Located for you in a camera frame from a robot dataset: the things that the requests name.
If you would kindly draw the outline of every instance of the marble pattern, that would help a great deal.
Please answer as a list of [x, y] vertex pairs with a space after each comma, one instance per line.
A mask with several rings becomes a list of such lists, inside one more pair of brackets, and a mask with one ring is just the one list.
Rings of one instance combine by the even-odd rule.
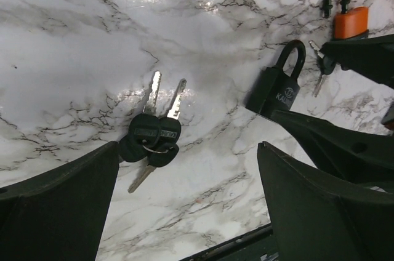
[[[120, 139], [154, 70], [163, 73], [158, 113], [188, 80], [181, 151], [132, 195], [145, 162], [121, 164], [98, 261], [178, 260], [268, 223], [256, 161], [263, 140], [311, 164], [244, 99], [284, 42], [329, 39], [321, 0], [0, 1], [1, 186]], [[394, 0], [351, 6], [370, 7], [371, 37], [394, 33]], [[318, 75], [307, 46], [294, 111], [386, 134], [391, 89], [337, 69], [314, 98]]]

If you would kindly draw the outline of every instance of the black padlock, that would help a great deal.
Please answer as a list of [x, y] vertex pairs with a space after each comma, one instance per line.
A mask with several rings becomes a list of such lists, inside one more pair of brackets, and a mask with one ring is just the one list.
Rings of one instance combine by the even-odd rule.
[[[283, 72], [283, 66], [293, 49], [297, 49], [298, 59], [291, 76], [288, 76]], [[302, 41], [295, 39], [286, 44], [275, 66], [261, 73], [246, 108], [268, 119], [274, 110], [290, 110], [300, 90], [297, 79], [304, 67], [305, 57]]]

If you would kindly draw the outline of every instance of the marble surface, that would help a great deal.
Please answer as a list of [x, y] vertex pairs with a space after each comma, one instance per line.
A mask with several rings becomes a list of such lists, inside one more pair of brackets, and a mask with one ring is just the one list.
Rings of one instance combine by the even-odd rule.
[[[256, 161], [269, 141], [311, 163], [278, 125], [244, 99], [283, 43], [307, 61], [294, 111], [385, 134], [394, 92], [336, 70], [317, 98], [309, 39], [329, 39], [321, 0], [0, 0], [0, 186], [120, 139], [141, 112], [153, 71], [158, 112], [188, 80], [181, 151], [132, 195], [145, 162], [122, 163], [97, 260], [178, 260], [269, 222]], [[394, 33], [394, 0], [370, 7], [371, 37]], [[295, 56], [289, 59], [295, 63]]]

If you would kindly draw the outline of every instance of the orange padlock body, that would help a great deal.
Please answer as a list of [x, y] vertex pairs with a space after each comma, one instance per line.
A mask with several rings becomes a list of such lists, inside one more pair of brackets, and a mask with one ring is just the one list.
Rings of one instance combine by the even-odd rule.
[[356, 7], [334, 18], [334, 39], [347, 39], [368, 30], [368, 8]]

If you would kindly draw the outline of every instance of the orange padlock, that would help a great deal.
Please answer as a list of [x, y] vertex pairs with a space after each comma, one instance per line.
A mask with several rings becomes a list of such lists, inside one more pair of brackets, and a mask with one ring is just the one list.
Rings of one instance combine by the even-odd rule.
[[[356, 7], [348, 11], [350, 0], [341, 0], [342, 11], [334, 18], [333, 40], [361, 39], [368, 37], [368, 8]], [[324, 17], [331, 14], [331, 0], [323, 1]]]

